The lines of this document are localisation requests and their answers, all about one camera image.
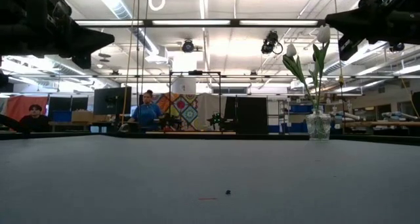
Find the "red curtain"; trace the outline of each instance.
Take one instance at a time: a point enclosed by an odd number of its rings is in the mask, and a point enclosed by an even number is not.
[[[45,115],[47,109],[48,97],[10,97],[7,101],[6,116],[20,121],[22,117],[29,114],[29,107],[38,104],[42,107],[42,115]]]

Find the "glass vase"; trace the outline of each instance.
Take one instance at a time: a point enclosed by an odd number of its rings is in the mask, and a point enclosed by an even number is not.
[[[331,116],[322,113],[321,110],[312,109],[312,114],[306,116],[306,126],[308,127],[309,139],[316,141],[329,140],[331,130]]]

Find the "man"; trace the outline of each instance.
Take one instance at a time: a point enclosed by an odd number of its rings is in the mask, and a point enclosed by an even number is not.
[[[25,127],[33,132],[49,132],[49,119],[48,117],[41,115],[42,108],[41,106],[34,104],[29,107],[30,114],[24,116],[20,120],[22,127]]]

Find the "colorful geometric quilt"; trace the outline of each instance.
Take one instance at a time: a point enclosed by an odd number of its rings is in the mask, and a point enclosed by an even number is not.
[[[172,116],[178,117],[182,125],[180,130],[183,131],[196,131],[196,119],[198,117],[198,100],[197,95],[180,95],[177,93],[171,94],[169,100],[169,93],[163,93],[153,96],[153,102],[156,103],[162,113],[169,113]]]

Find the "window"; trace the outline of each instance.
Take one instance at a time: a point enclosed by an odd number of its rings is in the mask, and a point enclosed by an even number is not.
[[[376,107],[370,106],[354,109],[354,115],[365,118],[368,122],[374,122],[376,121]]]
[[[408,102],[399,102],[397,104],[398,111],[408,114],[410,116],[415,116],[413,105],[410,101]]]
[[[382,116],[382,113],[391,112],[391,104],[377,106],[376,111],[378,120],[384,120],[385,118]]]
[[[378,93],[385,93],[385,87],[379,87]]]
[[[402,89],[405,89],[406,87],[407,87],[407,88],[409,88],[409,87],[410,87],[410,81],[409,81],[409,80],[403,79],[402,81],[401,81],[401,88],[402,88]]]

